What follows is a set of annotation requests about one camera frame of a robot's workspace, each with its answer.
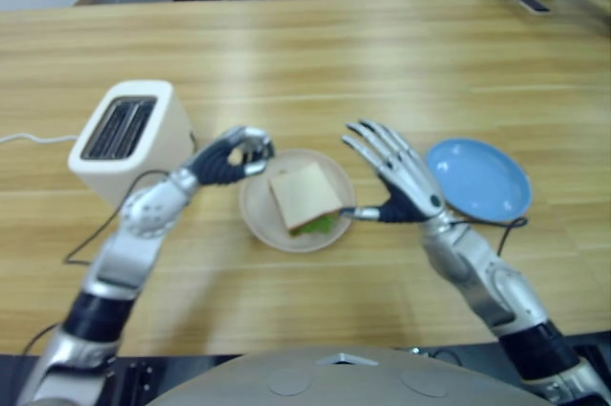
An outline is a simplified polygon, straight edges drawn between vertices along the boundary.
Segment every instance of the sandwich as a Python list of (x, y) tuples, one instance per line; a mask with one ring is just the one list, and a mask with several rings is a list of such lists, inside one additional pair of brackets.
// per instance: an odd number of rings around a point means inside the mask
[(281, 172), (269, 184), (284, 226), (292, 236), (327, 234), (335, 226), (342, 201), (318, 162)]

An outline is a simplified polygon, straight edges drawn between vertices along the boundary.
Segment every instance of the lettuce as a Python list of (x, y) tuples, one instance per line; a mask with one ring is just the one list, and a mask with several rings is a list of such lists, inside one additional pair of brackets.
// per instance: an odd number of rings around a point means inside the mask
[(335, 226), (337, 219), (337, 214), (323, 215), (322, 217), (318, 217), (316, 220), (312, 220), (308, 224), (304, 224), (303, 226), (291, 230), (290, 235), (301, 236), (302, 234), (312, 234), (316, 232), (328, 234)]

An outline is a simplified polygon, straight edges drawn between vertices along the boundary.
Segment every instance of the table surface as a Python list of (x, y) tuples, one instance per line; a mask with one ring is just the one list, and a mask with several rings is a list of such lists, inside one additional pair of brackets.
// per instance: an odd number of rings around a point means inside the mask
[[(0, 135), (78, 134), (130, 78), (175, 84), (199, 136), (246, 123), (279, 149), (337, 160), (360, 203), (385, 191), (340, 141), (374, 118), (426, 152), (486, 140), (528, 172), (531, 224), (504, 256), (567, 333), (611, 327), (608, 0), (278, 0), (0, 14)], [(0, 146), (0, 352), (62, 319), (84, 269), (62, 266), (109, 207), (67, 168), (70, 143)], [(354, 224), (332, 247), (258, 242), (238, 186), (210, 187), (167, 238), (123, 354), (296, 344), (441, 345), (491, 336), (438, 277), (410, 225)], [(481, 228), (496, 244), (501, 232)], [(80, 256), (95, 256), (99, 242)], [(35, 352), (40, 352), (37, 345)]]

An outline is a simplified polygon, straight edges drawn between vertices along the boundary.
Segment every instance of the white plate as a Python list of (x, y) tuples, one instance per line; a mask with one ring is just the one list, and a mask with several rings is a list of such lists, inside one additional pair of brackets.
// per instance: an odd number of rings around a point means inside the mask
[(319, 163), (328, 182), (346, 207), (356, 205), (354, 187), (348, 174), (334, 160), (312, 150), (285, 150), (269, 161), (264, 173), (244, 181), (240, 210), (252, 233), (265, 244), (291, 253), (320, 250), (337, 241), (350, 226), (350, 219), (340, 217), (328, 234), (322, 232), (292, 237), (271, 193), (269, 180), (281, 172), (291, 172), (311, 162)]

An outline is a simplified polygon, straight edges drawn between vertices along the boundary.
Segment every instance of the toaster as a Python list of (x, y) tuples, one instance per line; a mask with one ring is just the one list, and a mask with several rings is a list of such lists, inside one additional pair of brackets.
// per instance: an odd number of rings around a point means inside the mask
[[(68, 167), (101, 199), (118, 207), (138, 177), (172, 171), (194, 151), (195, 136), (172, 84), (129, 80), (113, 86), (76, 140)], [(147, 175), (138, 187), (162, 175)]]

